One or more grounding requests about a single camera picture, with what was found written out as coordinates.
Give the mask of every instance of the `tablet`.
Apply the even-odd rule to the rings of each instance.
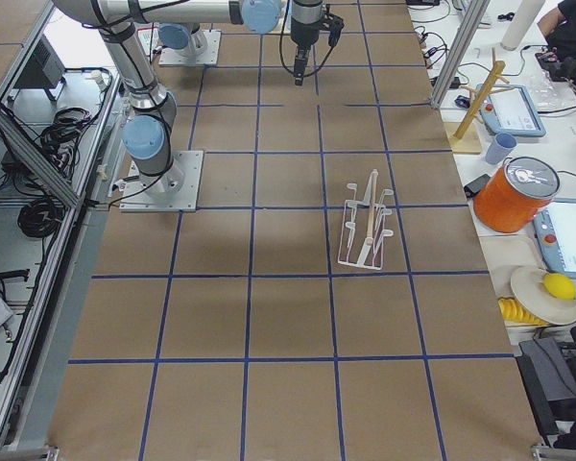
[[[555,199],[536,216],[534,226],[548,269],[576,279],[576,200]]]
[[[480,115],[489,131],[514,136],[544,136],[546,129],[527,88],[523,85],[496,85],[493,89],[501,88],[505,91],[490,94],[480,108]]]

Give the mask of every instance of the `blue joint cap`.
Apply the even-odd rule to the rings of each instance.
[[[279,21],[281,0],[244,0],[241,5],[243,22],[252,32],[268,34]]]
[[[157,35],[162,44],[174,50],[181,50],[190,42],[190,31],[183,24],[160,24]]]
[[[137,115],[122,132],[126,149],[137,160],[156,156],[164,146],[165,138],[162,123],[149,115]]]

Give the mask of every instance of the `orange container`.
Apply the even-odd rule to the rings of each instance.
[[[559,176],[536,158],[504,163],[473,200],[483,224],[498,232],[516,232],[550,204],[559,190]]]

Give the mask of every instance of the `yellow spiral object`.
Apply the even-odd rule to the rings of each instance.
[[[503,320],[511,322],[518,322],[520,324],[537,325],[544,327],[548,325],[544,320],[536,317],[534,314],[525,309],[514,298],[500,298],[498,300],[499,309],[501,309],[501,316]]]

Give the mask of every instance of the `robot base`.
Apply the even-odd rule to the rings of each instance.
[[[203,31],[207,40],[207,49],[196,57],[187,58],[180,55],[175,50],[165,48],[160,55],[159,64],[162,66],[182,66],[182,67],[196,67],[203,65],[216,65],[218,63],[218,52],[220,50],[220,31]]]
[[[184,173],[183,185],[176,192],[166,194],[148,194],[142,192],[120,202],[122,211],[159,212],[159,211],[196,211],[199,197],[199,184],[203,171],[203,151],[177,151],[173,154]],[[130,175],[138,175],[134,162]],[[128,182],[124,195],[135,194],[142,189],[140,182]]]

